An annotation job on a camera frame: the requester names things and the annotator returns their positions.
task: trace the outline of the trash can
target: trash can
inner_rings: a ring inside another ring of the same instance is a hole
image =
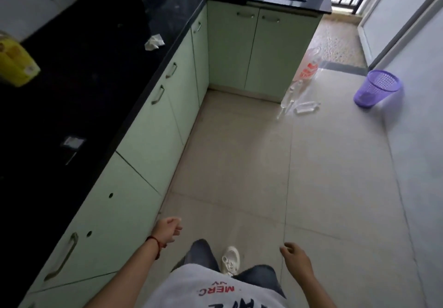
[[[364,109],[370,109],[400,88],[400,79],[392,73],[383,70],[372,70],[369,71],[365,82],[355,94],[354,103]]]

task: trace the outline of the white sneaker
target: white sneaker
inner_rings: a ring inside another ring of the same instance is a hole
[[[229,275],[230,277],[238,274],[238,270],[240,269],[240,254],[234,246],[229,246],[225,250],[221,261],[221,271],[223,274]]]

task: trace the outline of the jeans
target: jeans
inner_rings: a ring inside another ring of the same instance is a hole
[[[186,264],[197,264],[215,272],[220,272],[219,264],[205,239],[199,239],[192,243],[188,253],[174,266],[172,271]],[[286,299],[277,280],[277,275],[271,266],[257,265],[238,275],[234,275],[232,278],[247,284],[272,289]]]

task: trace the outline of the black granite countertop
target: black granite countertop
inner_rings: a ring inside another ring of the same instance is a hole
[[[23,42],[41,73],[21,88],[0,85],[3,277],[12,284],[11,306],[22,300],[206,1],[78,0]],[[218,1],[331,12],[330,0]],[[165,46],[145,51],[157,33]],[[86,139],[73,158],[60,146],[67,136]]]

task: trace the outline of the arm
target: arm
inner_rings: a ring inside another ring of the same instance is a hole
[[[173,236],[180,235],[182,229],[180,221],[176,217],[159,220],[151,236],[163,244],[174,242]],[[148,239],[84,308],[133,308],[158,252],[155,239]]]
[[[306,296],[309,308],[337,308],[322,285],[314,276],[311,261],[306,253],[294,243],[280,247],[287,270],[291,273]]]

